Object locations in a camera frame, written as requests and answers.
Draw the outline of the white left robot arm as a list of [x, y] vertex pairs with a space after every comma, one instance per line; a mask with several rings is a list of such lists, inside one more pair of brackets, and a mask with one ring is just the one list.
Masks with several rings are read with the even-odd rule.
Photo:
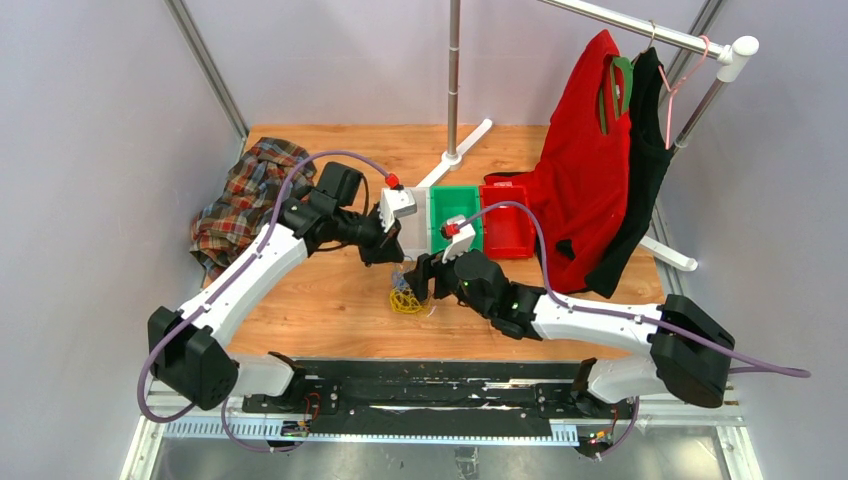
[[283, 413], [298, 411], [306, 386], [280, 354], [233, 355], [226, 348], [270, 290], [323, 244], [355, 246], [367, 265], [400, 263], [402, 217], [416, 212], [412, 192], [397, 177], [366, 212], [350, 210], [363, 174], [329, 162], [316, 186], [299, 188], [276, 207], [256, 240], [216, 280], [175, 311], [149, 318], [149, 357], [140, 381], [153, 377], [191, 407], [211, 410], [231, 396], [266, 395]]

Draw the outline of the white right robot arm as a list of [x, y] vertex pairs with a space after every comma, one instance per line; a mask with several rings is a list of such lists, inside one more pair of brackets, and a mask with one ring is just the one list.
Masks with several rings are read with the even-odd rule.
[[453, 296], [516, 340], [576, 340], [626, 351], [616, 360], [581, 362], [571, 400], [584, 416], [642, 395], [668, 393], [702, 408], [724, 402], [735, 340], [686, 296], [640, 305], [568, 297], [509, 280], [479, 250], [451, 260], [422, 254], [404, 280], [417, 300]]

